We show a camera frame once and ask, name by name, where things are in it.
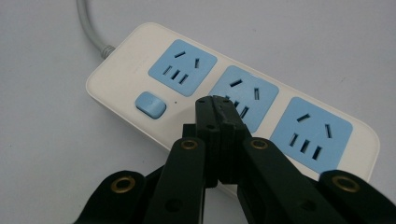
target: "brass ring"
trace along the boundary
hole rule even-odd
[[[186,140],[181,142],[181,147],[184,149],[196,149],[198,147],[198,143],[193,140]]]
[[[341,181],[346,181],[350,186],[347,186]],[[353,179],[345,176],[345,175],[336,175],[332,178],[332,182],[334,183],[335,186],[337,186],[340,189],[343,189],[344,191],[351,192],[351,193],[356,193],[361,189],[361,186],[359,186],[356,181]]]
[[[128,185],[126,187],[119,187],[119,183],[124,181],[128,182]],[[113,190],[115,193],[126,193],[133,189],[135,184],[136,181],[131,176],[123,176],[111,183],[111,190]]]
[[[250,145],[256,149],[266,149],[268,144],[261,139],[254,139],[250,142]]]

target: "white table surface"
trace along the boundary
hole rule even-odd
[[[381,141],[370,184],[396,203],[396,1],[103,0],[89,10],[114,46],[158,22],[364,121]],[[0,223],[71,223],[108,175],[165,162],[85,91],[101,62],[75,1],[1,1]],[[247,222],[237,200],[206,196],[205,223]]]

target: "gray cable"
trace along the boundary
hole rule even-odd
[[[102,58],[106,59],[115,48],[111,45],[105,44],[93,30],[90,20],[88,19],[87,2],[85,0],[77,0],[77,10],[79,21],[81,22],[85,35],[91,40],[96,48],[99,49]]]

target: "power strip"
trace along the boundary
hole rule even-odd
[[[156,23],[145,23],[92,73],[90,96],[170,150],[194,103],[229,98],[252,132],[313,179],[344,170],[369,180],[379,152],[363,122]]]

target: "blue switch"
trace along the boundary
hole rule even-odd
[[[134,104],[152,119],[158,119],[166,110],[166,104],[163,100],[148,91],[141,93]]]

